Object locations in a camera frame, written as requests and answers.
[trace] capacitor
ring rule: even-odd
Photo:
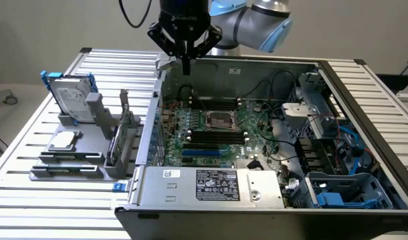
[[[291,171],[289,171],[289,167],[288,167],[287,165],[283,164],[283,165],[280,166],[279,172],[280,172],[280,177],[281,177],[283,179],[285,179],[285,178],[289,177]]]
[[[252,111],[253,111],[255,113],[260,113],[260,112],[263,111],[263,109],[261,109],[259,106],[255,106],[255,107],[252,108]]]
[[[267,145],[264,145],[261,148],[261,153],[264,156],[267,156],[267,151],[268,151],[268,148],[267,148]]]

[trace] cpu socket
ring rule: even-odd
[[[232,111],[208,111],[205,113],[205,126],[209,130],[234,130],[234,113]]]

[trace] slotted aluminum surface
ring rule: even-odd
[[[328,63],[408,170],[408,109],[367,66]]]
[[[130,109],[144,123],[156,58],[157,52],[93,49],[77,56],[66,74],[96,75],[102,103],[113,114],[121,112],[120,89],[129,89]],[[408,118],[361,66],[352,60],[328,61],[408,166]],[[29,181],[30,167],[58,124],[58,111],[49,95],[0,158],[0,239],[128,240],[112,210],[126,203],[128,194],[113,193],[112,183]],[[396,238],[383,235],[379,239]]]

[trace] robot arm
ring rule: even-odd
[[[292,26],[288,0],[160,0],[158,22],[148,29],[148,36],[168,56],[181,60],[182,74],[190,74],[190,60],[201,58],[214,47],[234,49],[240,44],[271,53],[283,43]],[[133,28],[140,28],[146,18],[152,0],[138,25],[133,25],[118,0],[122,15]],[[208,38],[194,42],[206,31]]]
[[[182,74],[189,75],[190,59],[205,56],[222,38],[210,26],[208,0],[160,0],[160,8],[158,22],[150,25],[148,36],[166,55],[181,59]],[[194,46],[205,31],[208,38]]]
[[[209,15],[212,24],[222,29],[220,50],[244,45],[272,53],[293,23],[288,0],[256,0],[251,7],[246,0],[213,0]]]

